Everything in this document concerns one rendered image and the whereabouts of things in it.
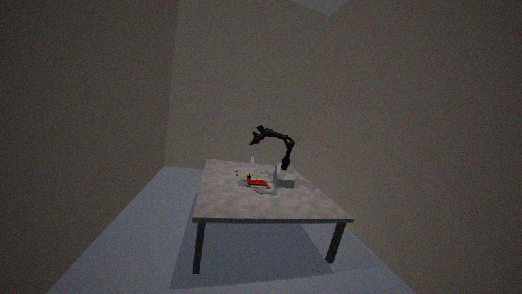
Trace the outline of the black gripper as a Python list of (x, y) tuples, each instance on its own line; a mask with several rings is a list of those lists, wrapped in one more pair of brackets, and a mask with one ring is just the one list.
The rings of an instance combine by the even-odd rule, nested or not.
[(258, 137), (254, 137), (253, 140), (250, 142), (250, 145), (259, 144), (260, 140), (263, 139), (263, 136), (259, 134)]

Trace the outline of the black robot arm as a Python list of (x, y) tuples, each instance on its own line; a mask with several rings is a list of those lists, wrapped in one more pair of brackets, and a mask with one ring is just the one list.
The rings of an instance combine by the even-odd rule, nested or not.
[[(263, 138), (265, 137), (277, 137), (279, 139), (282, 139), (287, 147), (287, 151), (286, 151), (286, 155), (284, 156), (284, 158), (282, 159), (282, 165), (281, 165), (281, 169), (282, 170), (286, 170), (290, 164), (290, 153), (292, 151), (292, 148), (294, 147), (295, 145), (295, 142), (288, 136), (288, 135), (283, 135), (281, 133), (277, 133), (277, 132), (274, 132), (272, 129), (268, 129), (268, 128), (265, 128), (263, 127), (263, 125), (259, 125), (257, 127), (257, 129), (259, 130), (259, 132), (261, 133), (261, 135), (263, 136)], [(259, 134), (257, 134), (257, 132), (252, 132), (252, 134), (255, 136), (255, 137), (258, 137)], [(290, 141), (288, 143), (287, 139)]]

